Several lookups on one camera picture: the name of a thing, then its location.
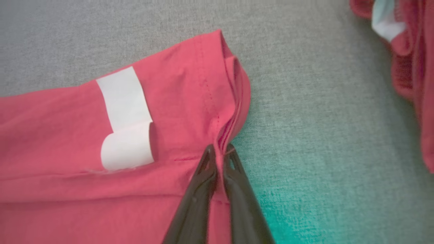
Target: seam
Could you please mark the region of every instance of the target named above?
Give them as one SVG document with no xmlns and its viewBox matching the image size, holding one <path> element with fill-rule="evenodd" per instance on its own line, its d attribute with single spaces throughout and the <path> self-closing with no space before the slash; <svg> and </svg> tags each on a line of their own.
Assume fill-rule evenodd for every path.
<svg viewBox="0 0 434 244">
<path fill-rule="evenodd" d="M 186 158 L 172 158 L 172 159 L 168 159 L 169 161 L 174 161 L 174 162 L 187 162 L 187 161 L 193 161 L 193 160 L 200 160 L 201 156 L 191 156 L 191 157 L 186 157 Z M 50 174 L 34 174 L 34 175 L 16 175 L 13 177 L 0 177 L 0 182 L 1 181 L 14 181 L 14 180 L 21 180 L 21 179 L 28 179 L 28 178 L 38 178 L 38 177 L 82 177 L 82 176 L 87 176 L 87 175 L 111 175 L 111 174 L 117 174 L 117 173 L 123 173 L 123 172 L 132 172 L 132 171 L 136 171 L 136 170 L 142 170 L 142 167 L 145 167 L 147 165 L 141 165 L 135 168 L 124 168 L 124 169 L 119 169 L 119 170 L 114 170 L 114 171 L 109 171 L 109 170 L 93 170 L 93 169 L 89 169 L 89 168 L 85 168 L 81 171 L 77 171 L 77 172 L 72 172 L 72 173 L 50 173 Z"/>
<path fill-rule="evenodd" d="M 89 198 L 89 199 L 76 199 L 76 200 L 59 200 L 59 201 L 50 201 L 50 200 L 42 200 L 42 201 L 14 201 L 14 202 L 1 202 L 0 204 L 27 204 L 27 203 L 47 203 L 47 204 L 56 204 L 60 202 L 82 202 L 82 201 L 104 201 L 108 199 L 121 199 L 121 198 L 144 198 L 144 197 L 165 197 L 165 198 L 183 198 L 184 193 L 182 194 L 133 194 L 133 195 L 122 195 L 122 196 L 113 196 L 113 197 L 102 197 L 102 198 Z M 221 204 L 229 204 L 229 202 L 222 201 L 220 199 L 212 198 L 211 201 Z"/>
<path fill-rule="evenodd" d="M 212 107 L 213 107 L 214 113 L 217 115 L 217 124 L 214 126 L 213 129 L 214 129 L 214 130 L 217 132 L 217 134 L 218 134 L 218 128 L 219 128 L 219 126 L 220 126 L 220 116 L 219 116 L 219 114 L 218 114 L 218 112 L 217 112 L 217 107 L 215 106 L 215 103 L 214 103 L 214 100 L 213 100 L 213 97 L 212 97 L 212 94 L 211 94 L 211 90 L 210 90 L 210 87 L 209 87 L 209 85 L 208 85 L 208 80 L 207 80 L 207 78 L 206 78 L 206 76 L 205 76 L 204 50 L 203 50 L 203 48 L 202 48 L 202 36 L 200 36 L 198 42 L 199 42 L 198 51 L 199 51 L 199 54 L 200 54 L 200 58 L 199 58 L 200 60 L 198 60 L 198 63 L 199 63 L 199 67 L 200 67 L 200 70 L 201 70 L 201 76 L 200 76 L 199 79 L 202 80 L 202 81 L 204 82 L 204 84 L 205 84 L 205 86 L 206 86 L 206 88 L 207 88 L 206 92 L 208 93 L 209 101 L 210 101 L 210 103 L 212 104 Z M 207 108 L 208 114 L 212 117 L 213 114 L 211 114 L 210 109 L 208 108 L 207 103 L 205 103 L 205 106 L 206 106 L 206 108 Z"/>
</svg>

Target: stitching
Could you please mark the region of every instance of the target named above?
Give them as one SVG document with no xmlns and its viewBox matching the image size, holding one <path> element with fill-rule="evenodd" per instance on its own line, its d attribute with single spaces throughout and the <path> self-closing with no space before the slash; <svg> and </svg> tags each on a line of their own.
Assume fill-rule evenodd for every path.
<svg viewBox="0 0 434 244">
<path fill-rule="evenodd" d="M 195 50 L 196 50 L 196 51 L 199 51 L 200 48 L 197 46 L 197 44 L 196 44 L 197 42 L 198 42 L 198 41 L 195 41 L 195 42 L 194 42 L 194 47 L 195 47 Z M 196 62 L 198 63 L 199 68 L 200 68 L 200 69 L 203 69 L 203 68 L 202 68 L 203 65 L 201 65 L 202 62 L 199 60 L 199 55 L 198 55 L 198 54 L 196 54 Z M 197 83 L 198 83 L 199 87 L 201 86 L 201 80 L 202 80 L 202 78 L 201 78 L 202 75 L 201 75 L 201 74 L 202 74 L 202 73 L 203 73 L 202 70 L 200 70 L 200 72 L 197 73 Z M 210 112 L 210 110 L 209 110 L 207 104 L 206 104 L 206 103 L 204 103 L 204 104 L 205 104 L 205 108 L 207 109 L 208 114 L 211 115 L 211 112 Z"/>
<path fill-rule="evenodd" d="M 185 157 L 185 158 L 175 158 L 173 161 L 191 161 L 191 160 L 199 160 L 201 159 L 201 156 L 191 156 L 191 157 Z"/>
<path fill-rule="evenodd" d="M 210 87 L 209 87 L 209 85 L 208 85 L 208 80 L 207 80 L 207 78 L 206 78 L 206 76 L 205 76 L 205 66 L 204 66 L 204 51 L 203 51 L 203 48 L 202 48 L 202 36 L 201 36 L 201 38 L 199 39 L 199 52 L 200 52 L 200 61 L 199 61 L 199 63 L 200 63 L 200 68 L 201 68 L 201 74 L 202 74 L 202 79 L 201 80 L 203 80 L 203 82 L 204 82 L 204 84 L 206 85 L 206 87 L 207 87 L 207 91 L 208 91 L 208 95 L 209 95 L 209 97 L 210 97 L 210 102 L 212 103 L 212 107 L 213 107 L 213 109 L 214 109 L 214 112 L 215 112 L 215 114 L 217 115 L 217 124 L 216 124 L 216 126 L 215 126 L 215 129 L 216 130 L 218 130 L 218 127 L 219 127 L 219 125 L 220 125 L 220 116 L 219 116 L 219 114 L 218 114 L 218 112 L 217 112 L 217 107 L 215 106 L 215 103 L 214 103 L 214 101 L 213 101 L 213 97 L 212 97 L 212 95 L 211 95 L 211 90 L 210 90 Z M 208 109 L 208 107 L 207 107 L 207 111 L 208 111 L 208 113 L 209 113 L 209 115 L 211 115 L 211 116 L 213 116 L 211 113 L 210 113 L 210 110 Z"/>
</svg>

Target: pink fabric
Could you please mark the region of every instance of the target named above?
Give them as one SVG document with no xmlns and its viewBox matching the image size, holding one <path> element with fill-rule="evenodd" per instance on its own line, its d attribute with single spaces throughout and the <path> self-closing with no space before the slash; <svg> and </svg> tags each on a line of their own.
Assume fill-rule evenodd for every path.
<svg viewBox="0 0 434 244">
<path fill-rule="evenodd" d="M 390 43 L 393 86 L 414 104 L 422 155 L 434 173 L 434 1 L 397 1 L 395 15 L 405 22 L 406 30 Z M 356 15 L 371 18 L 372 0 L 350 0 L 350 6 Z"/>
<path fill-rule="evenodd" d="M 223 152 L 243 126 L 248 77 L 220 31 L 132 64 L 150 114 L 155 162 L 101 164 L 112 133 L 95 80 L 0 98 L 0 243 L 161 243 L 208 144 Z M 220 176 L 209 243 L 230 242 Z"/>
</svg>

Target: red t-shirt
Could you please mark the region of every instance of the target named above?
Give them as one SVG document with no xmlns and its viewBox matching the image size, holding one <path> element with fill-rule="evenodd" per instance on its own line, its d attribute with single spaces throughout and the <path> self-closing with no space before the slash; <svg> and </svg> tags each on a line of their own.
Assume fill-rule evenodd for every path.
<svg viewBox="0 0 434 244">
<path fill-rule="evenodd" d="M 0 98 L 0 243 L 161 243 L 205 147 L 221 171 L 249 103 L 220 31 L 81 86 Z M 221 179 L 208 235 L 230 242 Z"/>
<path fill-rule="evenodd" d="M 434 1 L 389 1 L 395 2 L 395 18 L 405 24 L 404 31 L 388 43 L 393 86 L 414 104 L 422 155 L 434 173 Z M 373 0 L 350 0 L 350 6 L 358 16 L 372 18 Z"/>
</svg>

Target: gray fabric surface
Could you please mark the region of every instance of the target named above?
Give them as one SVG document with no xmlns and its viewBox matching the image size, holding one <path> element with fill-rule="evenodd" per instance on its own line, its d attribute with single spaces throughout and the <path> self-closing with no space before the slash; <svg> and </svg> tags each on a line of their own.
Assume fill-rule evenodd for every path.
<svg viewBox="0 0 434 244">
<path fill-rule="evenodd" d="M 252 86 L 234 144 L 278 243 L 434 243 L 434 177 L 390 56 L 346 0 L 0 3 L 0 96 L 76 86 L 222 29 Z"/>
</svg>

